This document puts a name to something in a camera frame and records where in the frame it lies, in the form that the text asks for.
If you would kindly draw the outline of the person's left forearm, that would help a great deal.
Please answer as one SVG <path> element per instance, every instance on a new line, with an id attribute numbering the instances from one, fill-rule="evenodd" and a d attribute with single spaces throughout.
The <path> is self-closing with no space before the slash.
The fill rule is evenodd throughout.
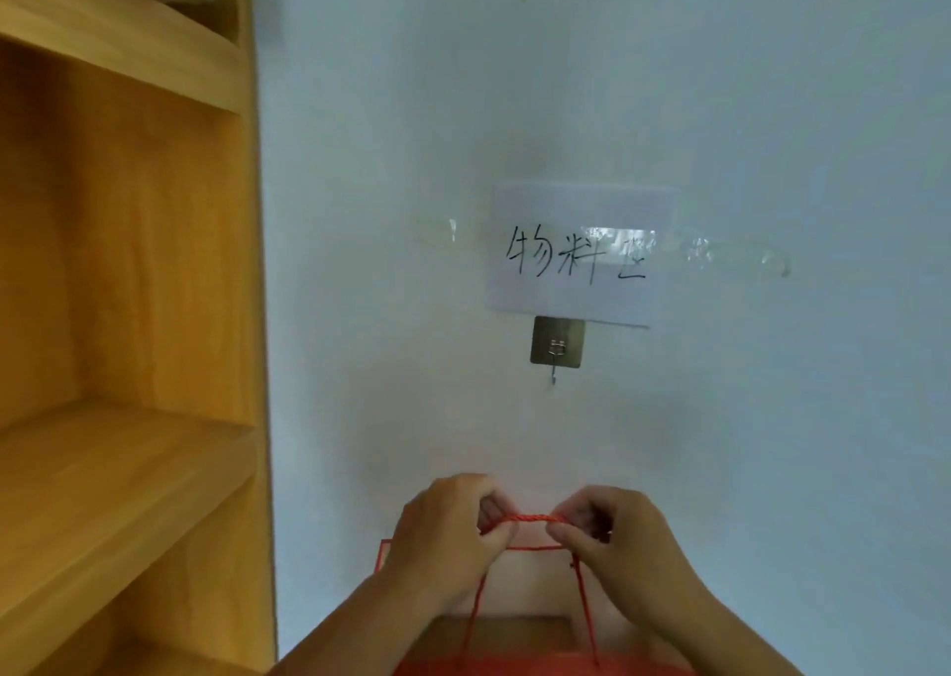
<path id="1" fill-rule="evenodd" d="M 266 676 L 392 676 L 455 597 L 431 574 L 384 567 Z"/>

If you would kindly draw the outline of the clear tape strip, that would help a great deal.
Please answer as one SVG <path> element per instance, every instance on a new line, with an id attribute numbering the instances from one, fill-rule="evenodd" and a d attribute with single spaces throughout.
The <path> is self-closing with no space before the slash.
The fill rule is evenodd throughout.
<path id="1" fill-rule="evenodd" d="M 670 235 L 666 249 L 698 270 L 760 280 L 791 275 L 791 263 L 785 253 L 755 239 L 706 237 L 681 229 Z"/>

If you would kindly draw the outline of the wooden shelf unit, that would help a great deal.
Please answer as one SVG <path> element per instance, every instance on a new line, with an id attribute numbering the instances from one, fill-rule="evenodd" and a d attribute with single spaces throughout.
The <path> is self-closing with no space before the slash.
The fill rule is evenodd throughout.
<path id="1" fill-rule="evenodd" d="M 0 0 L 0 676 L 277 660 L 251 0 Z"/>

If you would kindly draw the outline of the person's left hand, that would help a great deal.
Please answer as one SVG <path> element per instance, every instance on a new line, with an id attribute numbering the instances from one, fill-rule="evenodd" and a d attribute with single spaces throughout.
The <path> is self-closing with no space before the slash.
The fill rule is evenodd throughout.
<path id="1" fill-rule="evenodd" d="M 437 478 L 403 507 L 382 568 L 433 575 L 456 595 L 448 608 L 475 589 L 496 560 L 478 558 L 477 535 L 518 526 L 516 515 L 512 499 L 486 474 Z"/>

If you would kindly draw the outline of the metal adhesive wall hook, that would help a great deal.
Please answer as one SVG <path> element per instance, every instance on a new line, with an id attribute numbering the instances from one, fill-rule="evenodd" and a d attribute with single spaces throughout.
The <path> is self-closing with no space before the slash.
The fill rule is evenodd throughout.
<path id="1" fill-rule="evenodd" d="M 582 319 L 541 315 L 534 318 L 529 361 L 547 368 L 550 387 L 556 386 L 561 369 L 581 367 L 586 326 Z"/>

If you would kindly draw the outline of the person's right hand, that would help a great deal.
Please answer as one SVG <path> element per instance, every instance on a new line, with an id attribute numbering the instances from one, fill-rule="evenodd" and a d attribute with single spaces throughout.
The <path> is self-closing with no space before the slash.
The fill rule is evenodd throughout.
<path id="1" fill-rule="evenodd" d="M 636 601 L 651 591 L 700 582 L 666 517 L 638 490 L 587 486 L 555 508 L 549 523 L 570 523 L 599 540 L 597 559 L 580 559 L 614 607 L 632 622 Z"/>

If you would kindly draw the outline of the red paper gift bag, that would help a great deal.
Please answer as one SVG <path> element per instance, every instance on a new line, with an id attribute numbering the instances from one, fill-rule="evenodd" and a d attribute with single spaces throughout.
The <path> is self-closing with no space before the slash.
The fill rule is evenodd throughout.
<path id="1" fill-rule="evenodd" d="M 544 541 L 548 514 L 514 514 L 523 534 L 470 594 L 429 625 L 393 676 L 695 676 L 627 621 L 578 557 Z"/>

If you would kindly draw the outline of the white handwritten paper sign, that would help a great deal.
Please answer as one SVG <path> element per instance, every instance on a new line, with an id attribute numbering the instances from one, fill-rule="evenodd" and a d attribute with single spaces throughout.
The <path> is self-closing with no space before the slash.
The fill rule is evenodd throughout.
<path id="1" fill-rule="evenodd" d="M 494 186 L 485 228 L 487 307 L 651 327 L 676 197 L 667 187 Z"/>

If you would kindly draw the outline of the person's right forearm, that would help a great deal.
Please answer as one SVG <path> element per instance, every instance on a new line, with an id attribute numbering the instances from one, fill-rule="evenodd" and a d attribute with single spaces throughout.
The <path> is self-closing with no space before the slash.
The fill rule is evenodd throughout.
<path id="1" fill-rule="evenodd" d="M 651 591 L 634 613 L 648 657 L 694 676 L 804 676 L 700 582 Z"/>

